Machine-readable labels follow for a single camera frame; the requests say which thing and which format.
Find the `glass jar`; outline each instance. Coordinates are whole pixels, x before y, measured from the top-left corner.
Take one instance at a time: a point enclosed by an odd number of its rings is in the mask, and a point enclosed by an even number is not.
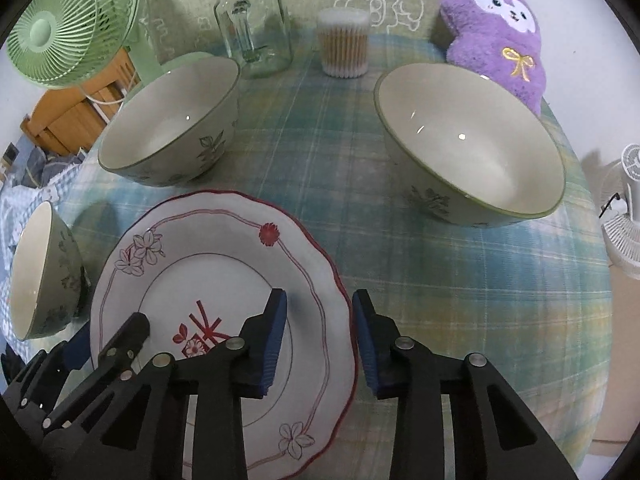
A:
[[[226,53],[245,77],[284,70],[293,52],[284,0],[218,0],[214,8]]]

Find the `electric fan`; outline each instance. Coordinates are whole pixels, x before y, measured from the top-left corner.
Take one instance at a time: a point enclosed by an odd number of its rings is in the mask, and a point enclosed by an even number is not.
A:
[[[146,0],[33,0],[7,40],[14,66],[30,81],[66,88],[104,69],[125,46],[143,85],[164,70],[140,24]]]
[[[607,210],[613,197],[621,194],[626,211],[622,200]],[[605,177],[602,195],[608,201],[601,217],[609,258],[625,274],[640,280],[640,144],[630,144],[622,151],[620,162]]]

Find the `plush toy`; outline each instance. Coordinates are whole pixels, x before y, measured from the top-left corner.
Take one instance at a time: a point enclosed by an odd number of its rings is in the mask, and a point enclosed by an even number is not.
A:
[[[447,61],[491,78],[540,115],[540,28],[525,1],[441,0],[440,11],[456,37]]]

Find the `embroidered bow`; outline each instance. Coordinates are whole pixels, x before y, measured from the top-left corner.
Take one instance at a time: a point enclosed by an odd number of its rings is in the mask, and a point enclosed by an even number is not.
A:
[[[525,67],[535,67],[536,64],[534,63],[531,56],[522,56],[518,51],[513,50],[510,46],[506,46],[502,50],[502,56],[504,57],[504,59],[516,62],[516,68],[513,69],[511,75],[522,75],[524,81],[526,81],[527,83],[530,82]]]

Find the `bowl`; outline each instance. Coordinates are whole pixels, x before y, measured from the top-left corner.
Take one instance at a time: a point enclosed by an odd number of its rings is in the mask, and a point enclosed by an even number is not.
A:
[[[446,63],[383,75],[374,92],[405,194],[439,218],[496,227],[551,214],[564,195],[556,143],[517,97]]]
[[[104,129],[100,165],[148,186],[174,186],[211,168],[238,120],[238,64],[205,57],[140,90]]]
[[[50,202],[43,202],[15,250],[9,295],[15,336],[24,341],[60,332],[78,307],[81,284],[78,246]]]

